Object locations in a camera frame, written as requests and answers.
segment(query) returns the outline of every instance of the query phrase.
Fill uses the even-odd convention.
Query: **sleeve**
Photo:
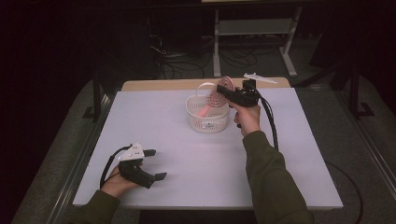
[[[245,136],[247,181],[258,223],[314,223],[303,195],[286,170],[283,155],[270,146],[265,133]]]
[[[67,222],[68,224],[108,224],[114,216],[120,200],[97,190],[90,201],[81,206]]]

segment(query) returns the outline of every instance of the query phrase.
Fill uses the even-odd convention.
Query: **floor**
[[[254,49],[244,46],[246,38],[257,41],[259,46]],[[310,36],[294,40],[290,57],[298,73],[295,78],[288,76],[277,48],[282,37],[224,39],[220,46],[221,72],[230,77],[255,72],[263,77],[286,77],[292,85],[299,83],[321,70],[309,65],[318,39]],[[212,41],[210,38],[206,41],[210,49]],[[210,51],[201,55],[171,52],[163,61],[166,62],[164,73],[158,79],[212,77],[213,74]],[[354,119],[346,106],[348,87],[332,91],[331,79],[329,75],[307,88],[297,89],[320,152],[345,205],[332,211],[314,211],[316,223],[394,223],[395,117],[375,87],[361,77],[360,100],[368,103],[375,115]],[[83,118],[90,106],[91,82],[70,108],[13,223],[65,223],[75,211],[71,202],[106,120],[111,99],[104,98],[103,116],[96,122]],[[139,215],[139,211],[120,208],[113,223],[138,223]]]

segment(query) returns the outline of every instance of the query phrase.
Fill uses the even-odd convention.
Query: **basket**
[[[208,102],[208,95],[198,95],[198,90],[207,85],[214,86],[215,84],[211,82],[201,84],[196,90],[195,95],[189,97],[186,101],[190,125],[198,133],[219,133],[228,124],[230,107],[227,104],[220,107],[211,107],[204,118],[196,116]]]

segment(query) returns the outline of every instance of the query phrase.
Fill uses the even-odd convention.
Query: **dark background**
[[[0,3],[2,223],[12,220],[70,105],[92,74],[99,75],[107,93],[127,79],[155,79],[161,67],[157,53],[149,48],[149,34],[161,35],[165,45],[199,51],[201,35],[213,30],[210,11],[168,17],[165,12],[103,14],[77,8],[104,2]],[[137,4],[111,2],[121,7]],[[312,64],[326,68],[353,52],[360,74],[376,85],[396,113],[395,4],[330,2],[326,7],[305,8],[301,16],[298,34],[323,34]],[[152,18],[155,29],[147,29],[146,17]],[[179,35],[172,28],[175,23]],[[182,38],[175,41],[175,36]]]

